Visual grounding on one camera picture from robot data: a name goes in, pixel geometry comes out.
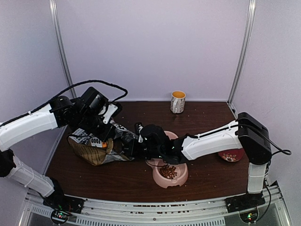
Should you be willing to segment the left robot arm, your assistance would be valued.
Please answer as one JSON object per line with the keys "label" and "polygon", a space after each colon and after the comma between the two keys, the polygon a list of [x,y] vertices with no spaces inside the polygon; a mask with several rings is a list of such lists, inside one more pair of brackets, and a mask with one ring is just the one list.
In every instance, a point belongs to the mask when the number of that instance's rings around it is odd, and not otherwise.
{"label": "left robot arm", "polygon": [[24,187],[36,191],[43,200],[54,209],[64,210],[70,207],[59,182],[42,175],[36,167],[22,161],[13,147],[29,144],[42,148],[42,141],[56,129],[70,127],[82,129],[101,141],[108,139],[111,130],[110,120],[118,107],[109,102],[93,87],[89,87],[82,96],[70,99],[58,95],[36,110],[25,113],[16,120],[0,125],[0,176],[14,180]]}

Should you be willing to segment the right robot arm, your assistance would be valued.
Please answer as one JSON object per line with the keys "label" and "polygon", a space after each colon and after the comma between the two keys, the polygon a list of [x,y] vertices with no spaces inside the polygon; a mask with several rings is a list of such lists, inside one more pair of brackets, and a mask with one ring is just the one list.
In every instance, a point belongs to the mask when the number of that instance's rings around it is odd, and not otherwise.
{"label": "right robot arm", "polygon": [[246,112],[220,128],[196,135],[170,139],[157,125],[136,125],[136,134],[127,147],[128,157],[161,158],[169,164],[182,164],[226,150],[243,149],[249,159],[247,193],[241,204],[250,208],[259,200],[265,171],[271,160],[268,129]]}

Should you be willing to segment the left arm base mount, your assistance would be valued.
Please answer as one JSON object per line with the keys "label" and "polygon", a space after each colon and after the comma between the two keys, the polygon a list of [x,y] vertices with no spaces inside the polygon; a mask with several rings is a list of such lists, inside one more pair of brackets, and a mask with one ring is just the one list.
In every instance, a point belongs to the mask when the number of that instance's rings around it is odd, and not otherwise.
{"label": "left arm base mount", "polygon": [[50,214],[51,221],[56,225],[66,223],[74,213],[80,214],[84,206],[84,200],[70,196],[64,196],[62,200],[43,197],[43,205],[50,207],[53,211]]}

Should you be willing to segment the pink double pet bowl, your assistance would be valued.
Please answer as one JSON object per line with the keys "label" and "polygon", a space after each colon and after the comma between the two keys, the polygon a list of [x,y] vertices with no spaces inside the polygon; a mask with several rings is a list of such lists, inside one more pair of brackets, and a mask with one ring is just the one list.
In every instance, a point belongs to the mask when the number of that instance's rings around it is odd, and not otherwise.
{"label": "pink double pet bowl", "polygon": [[165,145],[160,145],[158,150],[158,157],[145,160],[152,169],[154,182],[162,188],[183,186],[189,175],[187,164],[171,164]]}

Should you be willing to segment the brown pet food bag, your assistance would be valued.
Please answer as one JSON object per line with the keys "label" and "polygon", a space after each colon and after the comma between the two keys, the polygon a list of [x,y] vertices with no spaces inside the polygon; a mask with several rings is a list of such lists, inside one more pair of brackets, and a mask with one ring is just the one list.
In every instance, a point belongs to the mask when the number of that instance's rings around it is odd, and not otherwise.
{"label": "brown pet food bag", "polygon": [[131,161],[134,157],[127,154],[127,148],[138,140],[138,135],[121,124],[111,120],[112,138],[103,142],[93,134],[87,134],[83,129],[77,129],[67,136],[68,145],[81,159],[93,166],[99,166],[113,161]]}

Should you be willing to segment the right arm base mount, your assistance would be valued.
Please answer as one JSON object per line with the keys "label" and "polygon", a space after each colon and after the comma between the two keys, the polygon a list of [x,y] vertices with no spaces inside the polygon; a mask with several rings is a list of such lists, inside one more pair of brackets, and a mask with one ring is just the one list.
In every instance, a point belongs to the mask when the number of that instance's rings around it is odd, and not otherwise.
{"label": "right arm base mount", "polygon": [[243,194],[226,198],[228,213],[238,212],[244,223],[255,223],[259,218],[258,206],[266,203],[263,194]]}

